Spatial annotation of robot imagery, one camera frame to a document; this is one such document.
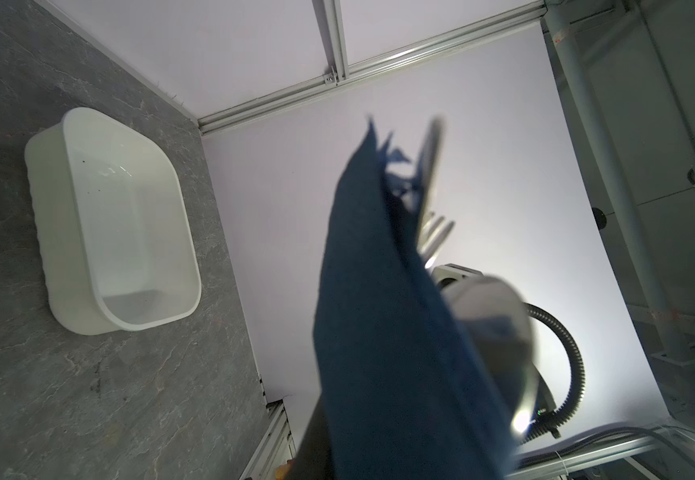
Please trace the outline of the silver fork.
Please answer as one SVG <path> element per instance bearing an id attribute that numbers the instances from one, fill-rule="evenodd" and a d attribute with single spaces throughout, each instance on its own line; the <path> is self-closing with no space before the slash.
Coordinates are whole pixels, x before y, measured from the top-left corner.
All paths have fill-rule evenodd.
<path id="1" fill-rule="evenodd" d="M 431 270 L 443 244 L 455 228 L 455 221 L 433 211 L 427 212 L 421 220 L 423 223 L 417 234 L 417 254 L 425 270 Z"/>

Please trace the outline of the white ceramic dish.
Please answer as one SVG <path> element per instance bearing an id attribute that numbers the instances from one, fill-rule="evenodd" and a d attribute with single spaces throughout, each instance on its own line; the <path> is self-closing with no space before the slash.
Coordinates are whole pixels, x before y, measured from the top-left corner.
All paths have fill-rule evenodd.
<path id="1" fill-rule="evenodd" d="M 87 107 L 34 135 L 25 162 L 49 306 L 75 334 L 192 315 L 202 280 L 177 172 L 153 140 Z"/>

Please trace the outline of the silver spoon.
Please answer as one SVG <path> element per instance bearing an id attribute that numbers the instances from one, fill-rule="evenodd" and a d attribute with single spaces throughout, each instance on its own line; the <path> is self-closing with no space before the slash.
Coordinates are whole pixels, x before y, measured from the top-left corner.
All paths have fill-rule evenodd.
<path id="1" fill-rule="evenodd" d="M 441 280 L 439 290 L 507 405 L 511 433 L 525 439 L 539 393 L 535 332 L 525 302 L 509 283 L 483 274 Z"/>

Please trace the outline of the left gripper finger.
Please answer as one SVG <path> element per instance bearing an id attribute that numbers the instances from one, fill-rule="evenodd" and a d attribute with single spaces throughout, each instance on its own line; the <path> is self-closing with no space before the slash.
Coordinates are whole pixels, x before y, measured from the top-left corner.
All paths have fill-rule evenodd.
<path id="1" fill-rule="evenodd" d="M 316 403 L 305 437 L 285 480 L 334 480 L 336 478 L 329 425 L 323 402 Z"/>

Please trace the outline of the dark blue paper napkin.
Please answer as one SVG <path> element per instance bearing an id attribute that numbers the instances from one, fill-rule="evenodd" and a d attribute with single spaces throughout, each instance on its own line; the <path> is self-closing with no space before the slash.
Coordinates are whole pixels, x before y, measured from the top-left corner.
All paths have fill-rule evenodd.
<path id="1" fill-rule="evenodd" d="M 314 345 L 340 479 L 501 479 L 509 411 L 415 248 L 369 128 L 337 185 Z"/>

